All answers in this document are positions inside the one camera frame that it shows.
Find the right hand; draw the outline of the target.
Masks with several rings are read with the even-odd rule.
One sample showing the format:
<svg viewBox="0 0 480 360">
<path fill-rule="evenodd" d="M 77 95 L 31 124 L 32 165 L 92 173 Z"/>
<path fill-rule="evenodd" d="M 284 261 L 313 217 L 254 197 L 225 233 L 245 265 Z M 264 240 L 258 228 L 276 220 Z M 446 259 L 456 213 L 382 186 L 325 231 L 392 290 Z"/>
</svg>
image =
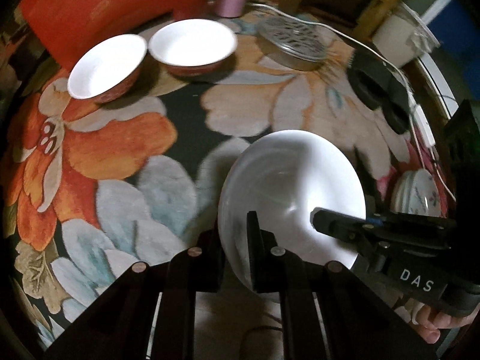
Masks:
<svg viewBox="0 0 480 360">
<path fill-rule="evenodd" d="M 443 311 L 437 311 L 432 307 L 421 303 L 421 307 L 412 318 L 409 326 L 428 344 L 435 344 L 445 329 L 463 328 L 470 325 L 479 313 L 479 306 L 465 317 L 452 317 Z"/>
</svg>

